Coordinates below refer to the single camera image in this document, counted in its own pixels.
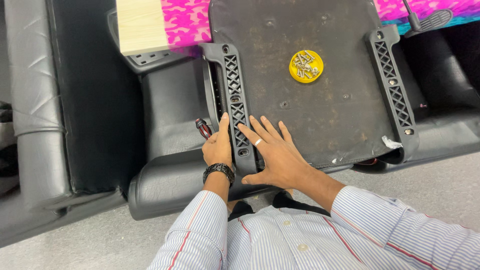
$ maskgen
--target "black watch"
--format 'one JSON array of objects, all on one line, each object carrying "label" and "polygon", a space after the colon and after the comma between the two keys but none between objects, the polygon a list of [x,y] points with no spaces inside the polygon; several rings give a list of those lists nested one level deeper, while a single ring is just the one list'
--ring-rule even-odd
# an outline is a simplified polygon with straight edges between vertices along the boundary
[{"label": "black watch", "polygon": [[230,169],[230,167],[225,163],[215,163],[212,166],[208,167],[204,172],[204,184],[205,181],[207,181],[208,175],[213,172],[223,172],[227,176],[227,179],[230,181],[230,188],[232,187],[233,182],[235,182],[235,174],[233,173],[232,169]]}]

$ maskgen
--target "pile of screws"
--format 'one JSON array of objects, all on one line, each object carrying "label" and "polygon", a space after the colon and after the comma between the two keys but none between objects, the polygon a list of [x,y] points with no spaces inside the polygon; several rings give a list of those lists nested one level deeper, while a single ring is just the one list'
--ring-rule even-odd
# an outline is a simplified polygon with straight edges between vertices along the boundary
[{"label": "pile of screws", "polygon": [[307,50],[304,50],[305,54],[297,53],[297,57],[293,61],[292,65],[297,67],[297,76],[300,78],[315,78],[318,76],[320,71],[317,67],[312,68],[309,64],[315,60],[311,54],[308,53]]}]

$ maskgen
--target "gray carpet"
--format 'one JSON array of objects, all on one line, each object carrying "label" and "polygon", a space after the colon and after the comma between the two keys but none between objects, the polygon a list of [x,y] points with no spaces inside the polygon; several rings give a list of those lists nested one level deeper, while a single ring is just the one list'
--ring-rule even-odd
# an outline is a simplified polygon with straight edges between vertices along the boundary
[{"label": "gray carpet", "polygon": [[[387,175],[345,171],[332,176],[480,231],[479,164],[477,153]],[[314,204],[298,191],[294,198]],[[264,196],[247,201],[254,210],[267,204]],[[145,269],[177,216],[134,221],[122,207],[0,249],[0,269]]]}]

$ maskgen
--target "yellow lid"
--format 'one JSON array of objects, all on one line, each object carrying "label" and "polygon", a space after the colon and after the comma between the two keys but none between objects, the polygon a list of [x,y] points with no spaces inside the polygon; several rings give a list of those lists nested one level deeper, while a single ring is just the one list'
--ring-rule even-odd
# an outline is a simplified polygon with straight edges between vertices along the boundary
[{"label": "yellow lid", "polygon": [[312,68],[317,68],[319,73],[316,77],[313,77],[311,79],[309,79],[307,76],[305,76],[304,78],[300,78],[297,76],[297,71],[298,71],[298,68],[296,67],[296,65],[294,65],[294,61],[295,61],[295,58],[297,57],[297,54],[301,54],[301,55],[305,55],[307,56],[307,54],[305,53],[305,51],[301,50],[299,52],[297,52],[293,57],[292,57],[292,60],[290,60],[290,65],[289,65],[289,69],[290,69],[290,74],[292,75],[292,77],[301,82],[301,83],[304,83],[304,84],[307,84],[307,83],[311,83],[313,82],[314,80],[316,80],[318,77],[320,77],[320,75],[322,74],[322,72],[324,71],[324,62],[322,61],[322,58],[320,58],[320,56],[314,52],[314,51],[311,51],[311,50],[307,50],[307,52],[312,55],[313,57],[315,57],[315,59],[313,59],[313,61],[311,63],[309,63],[309,65],[312,67]]}]

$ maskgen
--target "wooden board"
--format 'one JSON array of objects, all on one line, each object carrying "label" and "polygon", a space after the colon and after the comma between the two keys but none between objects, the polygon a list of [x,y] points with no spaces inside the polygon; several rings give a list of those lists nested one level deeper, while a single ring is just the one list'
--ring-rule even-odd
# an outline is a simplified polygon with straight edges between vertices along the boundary
[{"label": "wooden board", "polygon": [[168,49],[160,0],[117,0],[117,15],[123,55]]}]

